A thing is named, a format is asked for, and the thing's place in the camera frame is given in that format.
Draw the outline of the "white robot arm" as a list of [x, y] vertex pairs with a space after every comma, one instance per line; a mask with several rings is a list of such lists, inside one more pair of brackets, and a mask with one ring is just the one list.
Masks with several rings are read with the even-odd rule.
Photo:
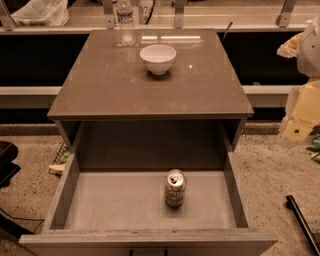
[[320, 16], [282, 44], [277, 54], [295, 57], [297, 70], [308, 77], [304, 85], [289, 92], [285, 117], [279, 128], [283, 141], [300, 143], [320, 124]]

